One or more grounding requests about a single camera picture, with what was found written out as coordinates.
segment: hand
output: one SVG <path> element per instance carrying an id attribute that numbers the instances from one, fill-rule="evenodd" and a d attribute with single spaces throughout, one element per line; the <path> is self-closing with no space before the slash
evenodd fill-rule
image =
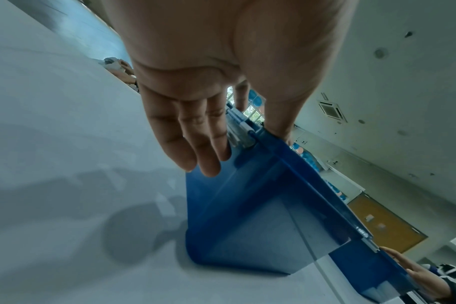
<path id="1" fill-rule="evenodd" d="M 357 0 L 104 0 L 133 61 L 146 116 L 182 169 L 220 171 L 231 151 L 226 89 L 236 108 L 252 87 L 265 128 L 288 141 L 340 48 Z"/>
<path id="2" fill-rule="evenodd" d="M 396 250 L 387 247 L 380 248 L 393 257 L 400 266 L 405 268 L 412 279 L 417 282 L 429 296 L 434 299 L 447 299 L 451 297 L 452 293 L 450 287 L 442 278 L 423 268 Z"/>
<path id="3" fill-rule="evenodd" d="M 134 85 L 136 83 L 136 78 L 129 76 L 125 72 L 111 69 L 108 69 L 108 71 L 127 85 Z"/>
<path id="4" fill-rule="evenodd" d="M 127 63 L 126 61 L 119 59 L 118 60 L 119 64 L 121 65 L 122 68 L 126 71 L 126 74 L 128 75 L 134 75 L 134 70 L 133 68 Z"/>

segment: human hand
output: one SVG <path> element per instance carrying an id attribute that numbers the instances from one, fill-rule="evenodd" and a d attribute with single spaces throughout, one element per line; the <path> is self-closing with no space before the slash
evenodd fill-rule
<path id="1" fill-rule="evenodd" d="M 333 61 L 356 0 L 104 0 L 133 61 L 146 116 L 182 169 L 220 171 L 231 151 L 226 89 L 244 110 L 249 83 L 266 98 L 265 128 L 288 141 Z"/>
<path id="2" fill-rule="evenodd" d="M 122 68 L 126 71 L 126 74 L 128 75 L 134 75 L 134 70 L 133 68 L 127 63 L 126 61 L 119 59 L 118 60 L 119 64 L 121 65 Z"/>
<path id="3" fill-rule="evenodd" d="M 136 83 L 136 78 L 129 76 L 125 72 L 111 69 L 108 69 L 108 71 L 127 85 L 134 85 Z"/>
<path id="4" fill-rule="evenodd" d="M 430 272 L 428 269 L 423 268 L 396 250 L 387 247 L 380 248 L 393 257 L 400 266 L 405 268 L 409 276 L 412 277 L 429 296 L 434 299 L 447 299 L 451 297 L 452 293 L 450 287 L 442 278 Z"/>

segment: wooden door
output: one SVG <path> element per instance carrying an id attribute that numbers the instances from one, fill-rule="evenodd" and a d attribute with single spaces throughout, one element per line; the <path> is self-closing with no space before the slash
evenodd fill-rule
<path id="1" fill-rule="evenodd" d="M 427 238 L 364 193 L 352 200 L 348 207 L 373 234 L 373 241 L 378 246 L 405 252 Z"/>

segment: blue container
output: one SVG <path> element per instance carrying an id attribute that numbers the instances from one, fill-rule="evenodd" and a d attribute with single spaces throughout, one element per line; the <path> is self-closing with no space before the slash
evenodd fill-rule
<path id="1" fill-rule="evenodd" d="M 376 303 L 417 289 L 405 269 L 367 239 L 351 241 L 330 253 L 330 257 L 353 288 Z"/>
<path id="2" fill-rule="evenodd" d="M 199 264 L 291 274 L 370 238 L 320 175 L 283 141 L 227 105 L 232 157 L 186 175 L 186 249 Z"/>

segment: air conditioner vent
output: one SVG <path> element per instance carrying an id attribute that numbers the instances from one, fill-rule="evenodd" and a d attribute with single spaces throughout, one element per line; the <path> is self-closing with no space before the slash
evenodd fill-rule
<path id="1" fill-rule="evenodd" d="M 320 106 L 320 109 L 322 109 L 323 114 L 325 114 L 327 117 L 336 119 L 340 122 L 347 122 L 337 104 L 326 101 L 319 101 L 318 105 Z"/>

